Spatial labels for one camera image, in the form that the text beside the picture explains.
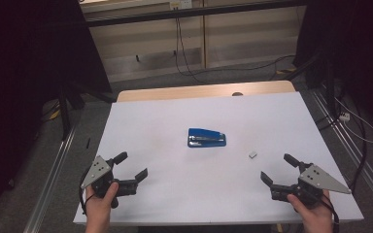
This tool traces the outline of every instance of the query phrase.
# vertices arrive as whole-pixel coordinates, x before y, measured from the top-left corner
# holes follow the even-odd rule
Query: wall
[[[255,1],[238,0],[233,4],[252,2]],[[192,1],[194,8],[230,4],[226,0]],[[169,0],[83,2],[81,6],[87,19],[170,9]],[[181,18],[189,68],[194,70],[274,60],[279,56],[295,54],[303,14],[304,7],[298,7]],[[177,24],[174,19],[94,27],[90,31],[110,82],[178,72],[173,59],[173,51],[177,48]],[[142,64],[137,63],[135,55]],[[156,64],[157,60],[170,64]],[[117,67],[123,63],[124,68]],[[180,66],[186,69],[185,63]]]

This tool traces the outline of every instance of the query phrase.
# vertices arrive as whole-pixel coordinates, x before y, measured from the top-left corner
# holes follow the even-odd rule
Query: blue stapler
[[[226,138],[223,133],[201,128],[190,128],[187,135],[190,148],[225,147]]]

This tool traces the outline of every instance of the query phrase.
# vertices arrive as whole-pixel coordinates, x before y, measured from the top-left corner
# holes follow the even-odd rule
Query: black curtain
[[[43,104],[63,82],[111,91],[88,28],[45,29],[84,20],[77,0],[0,0],[0,195],[34,143]]]

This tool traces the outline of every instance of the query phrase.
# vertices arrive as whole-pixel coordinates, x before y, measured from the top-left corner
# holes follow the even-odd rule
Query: white sheet
[[[226,135],[226,147],[191,149],[187,131]],[[256,150],[257,157],[249,158]],[[345,184],[299,93],[116,103],[98,154],[128,152],[114,176],[149,176],[134,196],[120,197],[115,225],[240,224],[300,221],[289,203],[273,201],[260,180],[297,183],[284,153],[314,162]],[[341,220],[363,219],[352,195],[331,192]],[[85,223],[81,207],[74,222]]]

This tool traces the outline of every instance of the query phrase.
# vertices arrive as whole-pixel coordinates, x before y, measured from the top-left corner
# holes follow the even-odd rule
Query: white eraser
[[[257,154],[258,154],[258,153],[254,150],[254,151],[252,151],[252,152],[250,153],[249,157],[250,157],[250,158],[255,158]]]

